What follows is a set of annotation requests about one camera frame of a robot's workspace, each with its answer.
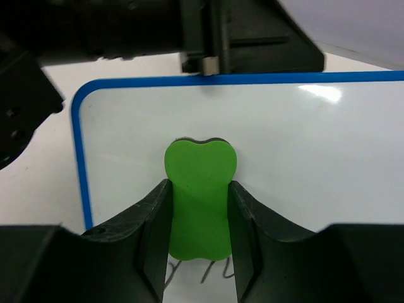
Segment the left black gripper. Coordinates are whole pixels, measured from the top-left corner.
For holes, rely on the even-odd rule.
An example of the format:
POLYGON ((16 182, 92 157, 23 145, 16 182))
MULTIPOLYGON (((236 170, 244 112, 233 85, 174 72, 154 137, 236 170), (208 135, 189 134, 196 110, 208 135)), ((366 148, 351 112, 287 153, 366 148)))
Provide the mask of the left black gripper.
POLYGON ((181 52, 187 73, 212 54, 204 1, 2 1, 1 167, 62 111, 45 66, 181 52))

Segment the blue framed whiteboard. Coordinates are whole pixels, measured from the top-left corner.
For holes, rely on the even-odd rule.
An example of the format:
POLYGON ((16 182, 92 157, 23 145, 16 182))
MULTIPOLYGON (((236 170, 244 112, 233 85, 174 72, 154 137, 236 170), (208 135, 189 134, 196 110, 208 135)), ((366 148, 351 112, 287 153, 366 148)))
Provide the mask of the blue framed whiteboard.
MULTIPOLYGON (((230 143, 231 182, 312 232, 403 226, 401 71, 95 80, 71 121, 86 230, 170 181, 165 151, 181 138, 230 143)), ((161 302, 239 302, 232 247, 220 261, 168 250, 161 302)))

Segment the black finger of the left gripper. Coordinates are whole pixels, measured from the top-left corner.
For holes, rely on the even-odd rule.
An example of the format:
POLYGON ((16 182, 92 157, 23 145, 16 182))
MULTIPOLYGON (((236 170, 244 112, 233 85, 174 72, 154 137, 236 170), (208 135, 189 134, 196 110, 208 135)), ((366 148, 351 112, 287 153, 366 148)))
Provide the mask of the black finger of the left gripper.
POLYGON ((322 72, 324 54, 279 1, 182 1, 182 70, 322 72))

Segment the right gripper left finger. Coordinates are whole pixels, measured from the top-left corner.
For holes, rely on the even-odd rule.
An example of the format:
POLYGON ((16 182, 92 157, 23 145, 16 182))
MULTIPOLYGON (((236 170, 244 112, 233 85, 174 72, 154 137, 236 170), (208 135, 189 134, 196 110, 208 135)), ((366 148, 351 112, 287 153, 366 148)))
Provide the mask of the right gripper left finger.
POLYGON ((1 227, 2 302, 161 302, 172 184, 84 234, 60 225, 1 227))

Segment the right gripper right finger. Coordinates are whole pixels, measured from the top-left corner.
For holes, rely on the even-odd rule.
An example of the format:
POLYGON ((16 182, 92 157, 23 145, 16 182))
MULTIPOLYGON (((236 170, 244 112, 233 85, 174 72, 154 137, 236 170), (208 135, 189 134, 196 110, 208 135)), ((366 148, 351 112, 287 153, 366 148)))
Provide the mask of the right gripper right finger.
POLYGON ((239 302, 402 302, 403 226, 312 232, 231 182, 228 221, 239 302))

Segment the green whiteboard eraser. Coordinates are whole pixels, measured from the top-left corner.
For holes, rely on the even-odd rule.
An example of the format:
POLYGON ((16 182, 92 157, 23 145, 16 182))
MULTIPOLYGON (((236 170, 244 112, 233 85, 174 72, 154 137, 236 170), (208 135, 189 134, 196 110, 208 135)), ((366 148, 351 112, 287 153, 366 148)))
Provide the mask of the green whiteboard eraser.
POLYGON ((173 189, 170 255, 180 261, 229 257, 227 200, 235 149, 218 138, 181 138, 166 149, 164 165, 173 189))

